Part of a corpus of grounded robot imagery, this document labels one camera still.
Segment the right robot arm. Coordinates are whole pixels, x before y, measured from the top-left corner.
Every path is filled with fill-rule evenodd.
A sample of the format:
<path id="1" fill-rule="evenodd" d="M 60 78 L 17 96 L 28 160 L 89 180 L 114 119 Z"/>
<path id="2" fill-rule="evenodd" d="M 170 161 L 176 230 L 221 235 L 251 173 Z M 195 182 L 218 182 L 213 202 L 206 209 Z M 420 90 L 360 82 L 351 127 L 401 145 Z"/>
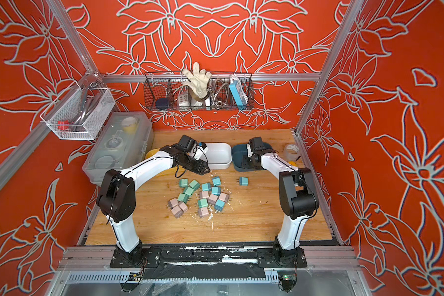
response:
<path id="1" fill-rule="evenodd" d="M 281 159 L 260 137 L 249 139 L 244 163 L 253 170 L 270 172 L 279 181 L 279 203 L 284 219 L 274 241 L 273 257 L 280 263 L 296 259 L 305 224 L 319 209 L 312 172 Z"/>

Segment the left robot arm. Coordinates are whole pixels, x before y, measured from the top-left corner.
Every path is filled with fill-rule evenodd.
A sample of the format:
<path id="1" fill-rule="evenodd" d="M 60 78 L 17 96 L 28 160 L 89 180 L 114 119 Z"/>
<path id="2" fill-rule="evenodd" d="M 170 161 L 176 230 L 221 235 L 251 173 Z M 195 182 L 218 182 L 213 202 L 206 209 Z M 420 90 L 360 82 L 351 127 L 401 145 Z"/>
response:
<path id="1" fill-rule="evenodd" d="M 153 177 L 173 167 L 198 175 L 209 173 L 207 151 L 206 143 L 184 135 L 178 143 L 160 148 L 147 160 L 120 171 L 110 169 L 105 173 L 96 203 L 115 234 L 114 255 L 123 259 L 124 265 L 141 265 L 144 258 L 143 245 L 133 222 L 136 191 Z"/>

